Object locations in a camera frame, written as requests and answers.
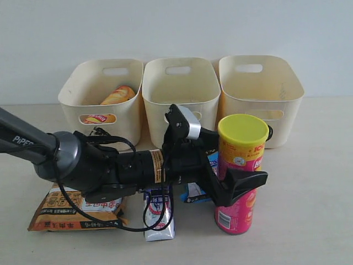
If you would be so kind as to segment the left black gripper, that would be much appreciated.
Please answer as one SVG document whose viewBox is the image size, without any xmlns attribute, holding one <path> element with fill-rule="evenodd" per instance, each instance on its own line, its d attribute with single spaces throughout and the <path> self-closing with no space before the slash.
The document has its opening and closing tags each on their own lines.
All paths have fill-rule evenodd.
<svg viewBox="0 0 353 265">
<path fill-rule="evenodd" d="M 248 192 L 265 185 L 268 173 L 227 167 L 224 179 L 218 179 L 208 156 L 218 152 L 219 138 L 218 132 L 201 127 L 197 140 L 174 141 L 167 127 L 162 145 L 165 180 L 168 185 L 195 182 L 215 206 L 229 207 Z"/>
</svg>

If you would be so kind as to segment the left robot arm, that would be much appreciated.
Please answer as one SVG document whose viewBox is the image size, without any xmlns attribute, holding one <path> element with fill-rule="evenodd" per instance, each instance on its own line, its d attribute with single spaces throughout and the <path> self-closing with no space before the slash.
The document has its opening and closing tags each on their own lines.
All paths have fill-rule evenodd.
<svg viewBox="0 0 353 265">
<path fill-rule="evenodd" d="M 264 171 L 228 169 L 218 179 L 207 157 L 217 150 L 219 135 L 203 128 L 190 110 L 172 104 L 162 148 L 120 153 L 118 136 L 86 136 L 80 132 L 43 132 L 1 110 L 1 152 L 30 161 L 36 174 L 82 192 L 89 203 L 102 203 L 138 191 L 196 183 L 217 206 L 231 206 L 266 183 Z"/>
</svg>

